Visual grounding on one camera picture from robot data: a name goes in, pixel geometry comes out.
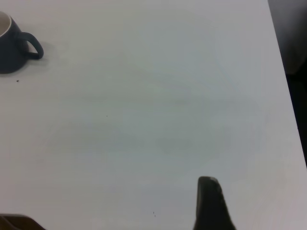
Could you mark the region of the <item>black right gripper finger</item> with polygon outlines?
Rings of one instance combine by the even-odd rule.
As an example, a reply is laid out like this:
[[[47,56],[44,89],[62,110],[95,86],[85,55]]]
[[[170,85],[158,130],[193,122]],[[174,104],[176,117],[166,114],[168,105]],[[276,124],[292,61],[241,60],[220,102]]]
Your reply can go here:
[[[198,179],[195,230],[234,230],[222,188],[214,177]]]

